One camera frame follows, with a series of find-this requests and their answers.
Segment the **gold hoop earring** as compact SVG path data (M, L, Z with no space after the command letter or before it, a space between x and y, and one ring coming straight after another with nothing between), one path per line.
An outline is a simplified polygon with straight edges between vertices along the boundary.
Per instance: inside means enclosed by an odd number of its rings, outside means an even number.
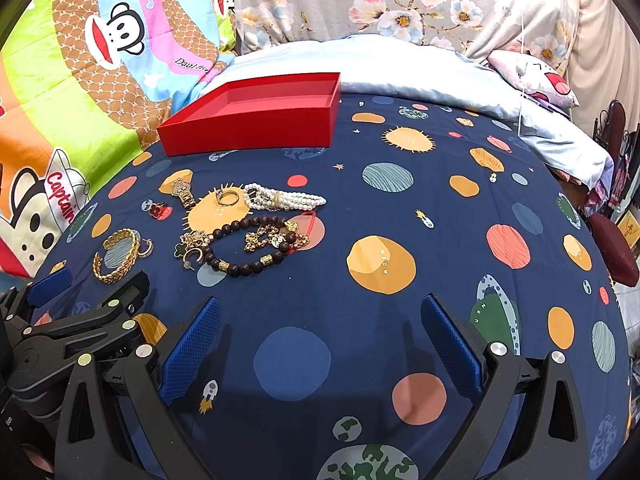
M191 248L182 257L182 266L186 270L197 271L205 260L205 255L201 247Z

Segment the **small pink hoop earring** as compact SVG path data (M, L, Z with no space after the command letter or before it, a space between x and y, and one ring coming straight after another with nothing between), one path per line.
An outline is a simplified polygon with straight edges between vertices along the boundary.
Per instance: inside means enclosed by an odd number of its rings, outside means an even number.
M138 244L137 257L148 258L154 249L154 244L150 238L142 238Z

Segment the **red jewelry tray box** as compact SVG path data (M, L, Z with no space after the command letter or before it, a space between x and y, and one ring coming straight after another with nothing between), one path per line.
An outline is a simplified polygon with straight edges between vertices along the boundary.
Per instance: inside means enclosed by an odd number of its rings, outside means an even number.
M168 156L258 148L328 148L338 106L338 73L230 81L158 127Z

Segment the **navy planet print bedsheet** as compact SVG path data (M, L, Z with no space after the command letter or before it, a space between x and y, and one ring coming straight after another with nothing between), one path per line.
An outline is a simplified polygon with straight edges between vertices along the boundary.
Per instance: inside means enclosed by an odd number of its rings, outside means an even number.
M308 244L247 278L176 257L186 212L165 192L187 177L209 230L218 186L301 188L326 204L300 216ZM172 411L218 479L420 479L471 403L421 322L450 312L524 356L564 353L585 417L589 478L624 445L629 401L620 307L587 222L515 129L489 117L382 96L344 96L329 148L169 157L151 148L94 196L44 264L73 284L40 320L107 294L92 258L108 234L150 238L137 264L142 315L169 330L206 297L221 324Z

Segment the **colourful monkey cartoon quilt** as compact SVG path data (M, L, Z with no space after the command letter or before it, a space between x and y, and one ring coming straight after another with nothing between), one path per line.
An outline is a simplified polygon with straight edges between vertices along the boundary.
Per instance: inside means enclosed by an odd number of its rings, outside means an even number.
M32 0L1 50L1 269L32 278L92 194L231 60L221 0Z

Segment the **light blue quilt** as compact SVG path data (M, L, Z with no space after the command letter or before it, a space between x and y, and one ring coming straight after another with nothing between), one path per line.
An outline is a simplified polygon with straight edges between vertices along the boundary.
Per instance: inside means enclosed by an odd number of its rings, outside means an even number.
M465 108L515 129L544 162L592 190L612 190L614 162L599 144L558 113L545 110L494 70L461 54L392 37L304 40L240 55L201 90L230 81L302 73L338 73L341 90Z

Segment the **grey floral blanket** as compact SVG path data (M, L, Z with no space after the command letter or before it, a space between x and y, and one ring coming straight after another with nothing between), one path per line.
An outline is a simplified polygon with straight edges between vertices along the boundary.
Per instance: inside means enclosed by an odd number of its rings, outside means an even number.
M579 0L234 0L243 53L300 40L375 34L483 61L495 50L566 70Z

